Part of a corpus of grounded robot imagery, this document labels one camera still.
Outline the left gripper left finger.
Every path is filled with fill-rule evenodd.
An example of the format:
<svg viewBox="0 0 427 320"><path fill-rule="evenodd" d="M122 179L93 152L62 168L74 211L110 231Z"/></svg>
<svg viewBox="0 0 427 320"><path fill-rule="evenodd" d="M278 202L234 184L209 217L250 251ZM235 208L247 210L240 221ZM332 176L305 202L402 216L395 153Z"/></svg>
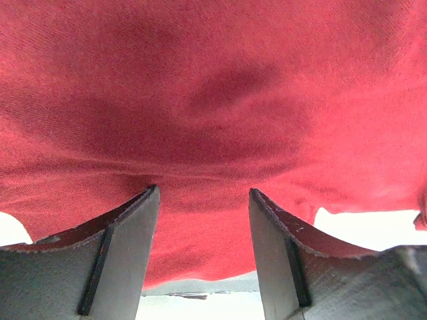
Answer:
<svg viewBox="0 0 427 320"><path fill-rule="evenodd" d="M94 219L1 248L2 319L135 319L159 213L152 186Z"/></svg>

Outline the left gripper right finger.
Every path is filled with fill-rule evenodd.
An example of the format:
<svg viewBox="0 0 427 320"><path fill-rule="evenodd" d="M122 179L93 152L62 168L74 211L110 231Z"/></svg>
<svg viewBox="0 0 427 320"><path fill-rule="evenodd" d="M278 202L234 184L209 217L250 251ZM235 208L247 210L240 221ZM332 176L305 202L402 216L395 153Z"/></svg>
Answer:
<svg viewBox="0 0 427 320"><path fill-rule="evenodd" d="M373 251L288 213L258 189L249 216L266 319L425 319L426 247Z"/></svg>

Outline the dark red t-shirt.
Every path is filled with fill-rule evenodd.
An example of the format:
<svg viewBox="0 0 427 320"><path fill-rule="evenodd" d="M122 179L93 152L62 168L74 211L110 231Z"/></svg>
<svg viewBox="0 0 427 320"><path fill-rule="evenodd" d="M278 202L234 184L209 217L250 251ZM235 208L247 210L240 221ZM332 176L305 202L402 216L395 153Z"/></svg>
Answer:
<svg viewBox="0 0 427 320"><path fill-rule="evenodd" d="M248 193L426 234L425 1L2 1L1 211L34 240L157 185L145 278L255 268Z"/></svg>

